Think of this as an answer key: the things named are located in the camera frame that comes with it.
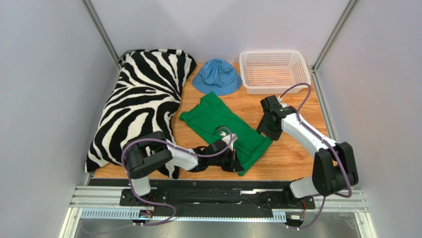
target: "folded t-shirt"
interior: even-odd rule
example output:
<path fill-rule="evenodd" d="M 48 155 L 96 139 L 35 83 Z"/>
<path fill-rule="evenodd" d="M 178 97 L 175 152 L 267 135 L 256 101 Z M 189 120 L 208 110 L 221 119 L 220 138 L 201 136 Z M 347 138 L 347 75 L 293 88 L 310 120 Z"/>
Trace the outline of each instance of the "folded t-shirt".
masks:
<path fill-rule="evenodd" d="M 232 113 L 214 92 L 203 96 L 201 102 L 191 111 L 183 112 L 180 119 L 184 120 L 208 144 L 222 138 L 218 131 L 221 126 L 236 133 L 238 139 L 234 142 L 234 147 L 240 163 L 245 168 L 245 171 L 239 172 L 240 176 L 251 168 L 272 143 Z"/>

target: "zebra stripe pattern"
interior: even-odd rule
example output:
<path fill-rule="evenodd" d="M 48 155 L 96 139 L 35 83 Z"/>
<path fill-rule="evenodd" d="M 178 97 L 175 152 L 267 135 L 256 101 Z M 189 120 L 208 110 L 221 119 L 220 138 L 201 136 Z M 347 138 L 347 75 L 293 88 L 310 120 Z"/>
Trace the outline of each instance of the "zebra stripe pattern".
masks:
<path fill-rule="evenodd" d="M 107 100 L 85 162 L 85 172 L 108 163 L 121 165 L 123 146 L 130 140 L 162 131 L 176 143 L 171 119 L 179 109 L 183 86 L 196 67 L 182 50 L 126 52 L 119 61 L 119 79 Z M 159 171 L 178 178 L 179 168 Z"/>

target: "blue bucket hat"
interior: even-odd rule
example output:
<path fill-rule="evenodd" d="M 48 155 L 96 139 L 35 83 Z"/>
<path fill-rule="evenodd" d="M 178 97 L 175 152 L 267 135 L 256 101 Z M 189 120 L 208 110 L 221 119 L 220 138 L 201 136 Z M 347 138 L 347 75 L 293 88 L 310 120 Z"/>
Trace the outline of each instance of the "blue bucket hat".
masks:
<path fill-rule="evenodd" d="M 215 58 L 202 66 L 192 85 L 202 93 L 214 92 L 221 96 L 236 92 L 242 85 L 242 79 L 229 62 Z"/>

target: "white plastic basket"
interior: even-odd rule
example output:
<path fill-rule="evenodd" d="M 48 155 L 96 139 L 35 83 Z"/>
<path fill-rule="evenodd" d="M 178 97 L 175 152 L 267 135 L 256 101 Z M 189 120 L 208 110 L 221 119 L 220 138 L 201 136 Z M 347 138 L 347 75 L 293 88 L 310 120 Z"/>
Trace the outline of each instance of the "white plastic basket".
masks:
<path fill-rule="evenodd" d="M 240 75 L 249 94 L 281 94 L 298 83 L 311 84 L 308 66 L 299 51 L 244 51 Z M 301 85 L 288 93 L 297 93 Z"/>

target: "wooden surface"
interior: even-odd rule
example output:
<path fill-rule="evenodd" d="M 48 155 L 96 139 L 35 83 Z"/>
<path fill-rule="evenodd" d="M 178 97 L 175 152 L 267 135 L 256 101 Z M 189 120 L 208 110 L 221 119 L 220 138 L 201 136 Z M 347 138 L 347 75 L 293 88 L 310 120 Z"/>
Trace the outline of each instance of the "wooden surface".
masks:
<path fill-rule="evenodd" d="M 186 123 L 179 119 L 182 112 L 190 111 L 199 103 L 203 93 L 192 86 L 192 79 L 198 73 L 202 64 L 198 64 L 195 71 L 186 82 L 182 95 L 182 104 L 173 118 L 174 136 L 178 145 L 186 148 L 195 148 L 207 145 Z M 239 74 L 239 64 L 234 64 Z M 297 108 L 307 90 L 303 89 L 296 94 L 287 94 L 283 102 Z M 249 95 L 245 87 L 227 96 L 220 96 L 224 103 L 252 128 L 256 129 L 262 116 L 263 109 L 260 100 L 270 95 Z M 317 94 L 312 86 L 312 93 L 301 110 L 302 116 L 321 133 L 328 135 L 322 118 Z M 244 176 L 229 173 L 220 167 L 210 166 L 206 171 L 190 173 L 181 169 L 180 179 L 233 179 L 233 180 L 293 180 L 307 177 L 312 174 L 313 157 L 290 135 L 282 133 L 278 141 L 268 148 L 266 153 L 248 170 Z M 122 166 L 108 164 L 96 170 L 95 178 L 126 178 Z M 168 179 L 158 171 L 150 175 L 152 179 Z"/>

